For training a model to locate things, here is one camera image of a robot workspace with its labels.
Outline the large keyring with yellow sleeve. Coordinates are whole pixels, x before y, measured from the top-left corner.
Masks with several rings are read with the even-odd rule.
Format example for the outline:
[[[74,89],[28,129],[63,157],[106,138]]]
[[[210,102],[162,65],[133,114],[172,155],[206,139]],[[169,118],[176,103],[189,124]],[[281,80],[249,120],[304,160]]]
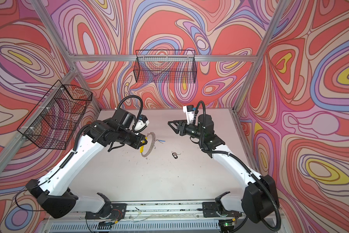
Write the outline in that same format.
[[[154,132],[150,132],[146,135],[145,142],[147,144],[140,147],[139,152],[143,158],[147,158],[151,152],[156,148],[156,134]]]

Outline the key with black tag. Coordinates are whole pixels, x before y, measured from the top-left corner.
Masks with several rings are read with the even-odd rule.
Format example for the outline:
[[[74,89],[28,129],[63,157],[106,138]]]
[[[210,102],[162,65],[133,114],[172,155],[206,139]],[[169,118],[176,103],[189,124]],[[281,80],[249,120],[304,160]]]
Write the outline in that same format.
[[[177,152],[172,152],[171,154],[174,159],[178,159],[178,155],[180,155],[180,153],[177,153]]]

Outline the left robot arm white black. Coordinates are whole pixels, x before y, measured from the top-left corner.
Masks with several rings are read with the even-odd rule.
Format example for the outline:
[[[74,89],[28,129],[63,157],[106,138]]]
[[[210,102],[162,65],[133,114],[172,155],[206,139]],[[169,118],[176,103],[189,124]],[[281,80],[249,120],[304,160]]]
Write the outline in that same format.
[[[141,132],[149,121],[143,116],[143,100],[137,95],[123,98],[112,117],[83,126],[76,135],[73,148],[46,175],[31,179],[21,190],[28,191],[53,218],[73,212],[85,212],[96,219],[111,219],[111,201],[102,193],[97,197],[77,196],[70,183],[87,163],[104,148],[108,151],[130,146],[136,150],[147,144]]]

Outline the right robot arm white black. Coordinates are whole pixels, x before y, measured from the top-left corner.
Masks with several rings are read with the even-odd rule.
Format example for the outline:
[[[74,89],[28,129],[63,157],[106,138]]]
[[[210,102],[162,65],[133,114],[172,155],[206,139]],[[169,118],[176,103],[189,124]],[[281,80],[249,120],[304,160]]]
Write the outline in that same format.
[[[196,106],[184,106],[183,111],[187,118],[169,121],[171,129],[177,135],[189,136],[191,140],[197,139],[196,144],[201,152],[222,165],[244,189],[242,197],[232,195],[230,191],[224,192],[215,198],[214,208],[202,208],[202,211],[215,212],[221,217],[226,217],[233,211],[244,213],[242,223],[228,229],[228,233],[239,230],[247,220],[261,222],[269,230],[278,232],[282,219],[274,179],[270,175],[261,175],[232,153],[226,143],[215,134],[214,122],[211,115],[206,113],[203,101],[199,101]]]

